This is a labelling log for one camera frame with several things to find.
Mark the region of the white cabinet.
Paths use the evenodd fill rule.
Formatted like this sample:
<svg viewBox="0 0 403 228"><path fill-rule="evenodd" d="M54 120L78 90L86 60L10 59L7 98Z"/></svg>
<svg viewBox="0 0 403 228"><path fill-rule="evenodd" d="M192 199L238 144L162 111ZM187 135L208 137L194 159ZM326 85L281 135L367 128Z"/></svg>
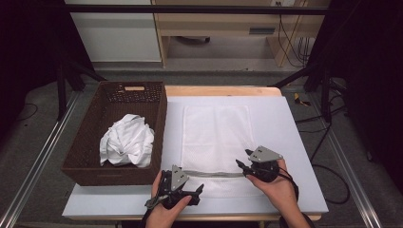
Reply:
<svg viewBox="0 0 403 228"><path fill-rule="evenodd" d="M92 62L160 62L152 13L72 12Z"/></svg>

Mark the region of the person's right hand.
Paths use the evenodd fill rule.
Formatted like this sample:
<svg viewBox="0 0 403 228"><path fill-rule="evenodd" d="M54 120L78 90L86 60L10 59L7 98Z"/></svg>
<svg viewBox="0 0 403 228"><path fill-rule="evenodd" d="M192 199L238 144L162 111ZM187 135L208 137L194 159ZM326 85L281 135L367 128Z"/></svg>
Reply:
<svg viewBox="0 0 403 228"><path fill-rule="evenodd" d="M300 212L294 186L284 177L277 177L272 182L264 182L251 175L246 178L264 193L284 218L293 218Z"/></svg>

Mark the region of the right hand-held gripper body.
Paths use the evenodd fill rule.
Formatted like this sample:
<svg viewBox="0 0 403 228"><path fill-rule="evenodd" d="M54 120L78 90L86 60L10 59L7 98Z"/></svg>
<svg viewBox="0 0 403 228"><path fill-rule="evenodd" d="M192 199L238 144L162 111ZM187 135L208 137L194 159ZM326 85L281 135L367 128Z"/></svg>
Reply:
<svg viewBox="0 0 403 228"><path fill-rule="evenodd" d="M278 160L280 159L282 156L279 153L260 145L249 156L253 175L264 182L273 181L279 173Z"/></svg>

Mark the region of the white garment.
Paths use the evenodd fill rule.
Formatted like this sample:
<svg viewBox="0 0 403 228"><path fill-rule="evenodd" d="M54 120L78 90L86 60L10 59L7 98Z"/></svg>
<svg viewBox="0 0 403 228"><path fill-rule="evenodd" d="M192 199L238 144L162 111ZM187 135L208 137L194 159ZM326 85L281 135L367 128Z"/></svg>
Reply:
<svg viewBox="0 0 403 228"><path fill-rule="evenodd" d="M147 167L151 163L154 139L155 132L145 117L126 114L100 139L100 165L110 162L115 166Z"/></svg>

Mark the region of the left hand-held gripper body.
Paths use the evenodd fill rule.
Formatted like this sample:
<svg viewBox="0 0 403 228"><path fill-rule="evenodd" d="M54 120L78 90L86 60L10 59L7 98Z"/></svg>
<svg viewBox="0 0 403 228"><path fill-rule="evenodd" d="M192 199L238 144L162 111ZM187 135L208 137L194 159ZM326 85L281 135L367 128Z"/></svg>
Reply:
<svg viewBox="0 0 403 228"><path fill-rule="evenodd" d="M177 202L186 196L192 197L192 200L188 203L189 205L198 205L200 202L200 195L194 195L195 191L191 192L183 190L184 185L189 180L188 175L177 165L173 165L170 171L172 172L171 182L163 182L161 179L157 194L157 196L162 200L163 207L171 209Z"/></svg>

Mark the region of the brown woven basket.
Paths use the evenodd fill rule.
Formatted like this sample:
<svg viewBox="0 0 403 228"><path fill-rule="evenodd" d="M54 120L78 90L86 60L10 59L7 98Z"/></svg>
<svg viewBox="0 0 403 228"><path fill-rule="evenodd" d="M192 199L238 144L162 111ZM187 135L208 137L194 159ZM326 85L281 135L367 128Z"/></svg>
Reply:
<svg viewBox="0 0 403 228"><path fill-rule="evenodd" d="M81 186L151 184L161 168L166 109L162 82L100 82L61 170ZM126 114L143 117L155 132L147 167L100 164L101 138Z"/></svg>

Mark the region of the black tripod stand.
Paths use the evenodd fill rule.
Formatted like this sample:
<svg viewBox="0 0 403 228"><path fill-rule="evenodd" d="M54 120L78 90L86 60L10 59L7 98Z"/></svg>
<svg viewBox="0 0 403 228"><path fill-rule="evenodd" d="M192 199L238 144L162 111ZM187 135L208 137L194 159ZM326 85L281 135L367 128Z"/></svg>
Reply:
<svg viewBox="0 0 403 228"><path fill-rule="evenodd" d="M77 62L65 62L57 67L58 121L67 113L66 83L69 83L74 91L82 91L85 88L85 83L81 78L82 75L89 76L97 82L105 80L104 77L98 75L93 69L82 66Z"/></svg>
<svg viewBox="0 0 403 228"><path fill-rule="evenodd" d="M291 76L271 85L271 87L282 88L294 80L303 76L307 76L308 79L305 82L303 88L306 92L312 92L321 86L320 91L320 114L324 118L326 123L332 121L332 111L330 106L330 88L331 88L331 73L328 68L318 63L310 64Z"/></svg>

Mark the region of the aluminium rail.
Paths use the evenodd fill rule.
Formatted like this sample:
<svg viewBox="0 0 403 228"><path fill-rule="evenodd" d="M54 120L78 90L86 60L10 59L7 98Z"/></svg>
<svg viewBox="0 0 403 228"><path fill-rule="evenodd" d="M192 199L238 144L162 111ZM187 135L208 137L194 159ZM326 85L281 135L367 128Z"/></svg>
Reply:
<svg viewBox="0 0 403 228"><path fill-rule="evenodd" d="M354 199L357 210L366 227L383 228L375 209L373 208L353 167L350 165L333 129L328 129L327 138L336 163L341 171L341 175L350 188L351 196Z"/></svg>
<svg viewBox="0 0 403 228"><path fill-rule="evenodd" d="M18 220L22 210L24 209L33 188L35 187L37 181L39 180L44 167L46 166L50 155L52 154L54 147L58 143L60 136L62 135L68 120L72 112L77 105L77 101L81 96L80 92L73 91L67 102L66 113L62 116L60 120L56 122L53 126L46 142L44 143L41 151L36 157L35 162L31 166L29 172L27 173L23 183L16 192L10 206L0 218L0 228L12 228L13 225Z"/></svg>

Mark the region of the light wooden desk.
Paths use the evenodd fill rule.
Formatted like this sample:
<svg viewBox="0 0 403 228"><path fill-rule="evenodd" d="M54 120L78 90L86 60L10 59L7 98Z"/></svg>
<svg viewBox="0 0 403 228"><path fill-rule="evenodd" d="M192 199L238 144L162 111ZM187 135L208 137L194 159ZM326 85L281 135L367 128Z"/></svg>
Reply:
<svg viewBox="0 0 403 228"><path fill-rule="evenodd" d="M154 5L327 8L331 0L151 0ZM262 36L281 67L297 50L296 39L317 37L322 15L157 13L162 37Z"/></svg>

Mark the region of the white mesh laundry bag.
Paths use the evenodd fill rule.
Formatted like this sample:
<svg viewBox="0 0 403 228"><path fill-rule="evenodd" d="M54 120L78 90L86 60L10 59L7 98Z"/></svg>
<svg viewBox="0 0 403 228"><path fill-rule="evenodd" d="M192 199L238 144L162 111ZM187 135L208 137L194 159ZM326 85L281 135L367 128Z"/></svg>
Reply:
<svg viewBox="0 0 403 228"><path fill-rule="evenodd" d="M204 198L245 198L261 194L237 162L256 146L246 105L188 105L183 110L182 170L186 190L203 187Z"/></svg>

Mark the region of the black horizontal bar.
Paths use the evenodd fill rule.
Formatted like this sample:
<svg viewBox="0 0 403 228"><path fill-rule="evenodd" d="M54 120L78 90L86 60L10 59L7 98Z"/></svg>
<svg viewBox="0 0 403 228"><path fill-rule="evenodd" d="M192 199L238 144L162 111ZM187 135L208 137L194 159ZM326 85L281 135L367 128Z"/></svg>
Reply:
<svg viewBox="0 0 403 228"><path fill-rule="evenodd" d="M198 13L198 14L283 14L326 15L327 8L188 6L188 5L78 5L66 4L69 12L93 13Z"/></svg>

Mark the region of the yellow and black tool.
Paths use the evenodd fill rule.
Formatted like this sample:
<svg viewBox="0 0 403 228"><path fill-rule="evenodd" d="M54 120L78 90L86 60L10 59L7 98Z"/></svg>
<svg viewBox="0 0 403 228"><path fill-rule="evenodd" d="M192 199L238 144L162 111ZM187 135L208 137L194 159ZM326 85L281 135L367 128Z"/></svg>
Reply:
<svg viewBox="0 0 403 228"><path fill-rule="evenodd" d="M311 106L310 102L302 101L299 98L298 93L294 93L294 101L295 101L295 104L297 104L297 105Z"/></svg>

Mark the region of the person's left hand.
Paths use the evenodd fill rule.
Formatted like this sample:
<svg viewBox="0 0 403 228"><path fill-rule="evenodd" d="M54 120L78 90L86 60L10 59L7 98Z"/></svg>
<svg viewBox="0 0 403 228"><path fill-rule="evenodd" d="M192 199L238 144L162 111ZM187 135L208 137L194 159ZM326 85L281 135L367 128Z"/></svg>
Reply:
<svg viewBox="0 0 403 228"><path fill-rule="evenodd" d="M161 203L157 204L146 218L145 228L171 228L177 216L191 200L191 196L186 196L171 209L164 208Z"/></svg>

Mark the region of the black curtain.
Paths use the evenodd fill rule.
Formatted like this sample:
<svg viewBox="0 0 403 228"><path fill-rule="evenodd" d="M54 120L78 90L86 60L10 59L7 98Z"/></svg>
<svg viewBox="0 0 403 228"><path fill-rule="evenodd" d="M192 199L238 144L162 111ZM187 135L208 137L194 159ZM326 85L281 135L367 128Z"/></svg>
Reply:
<svg viewBox="0 0 403 228"><path fill-rule="evenodd" d="M403 0L331 0L311 60L314 90L325 71L344 93L363 142L403 192Z"/></svg>
<svg viewBox="0 0 403 228"><path fill-rule="evenodd" d="M39 15L69 59L92 68L71 15L51 8L66 0L0 0L0 141L21 113L27 94L57 78L58 61L48 51L49 40L31 26L26 3L41 7Z"/></svg>

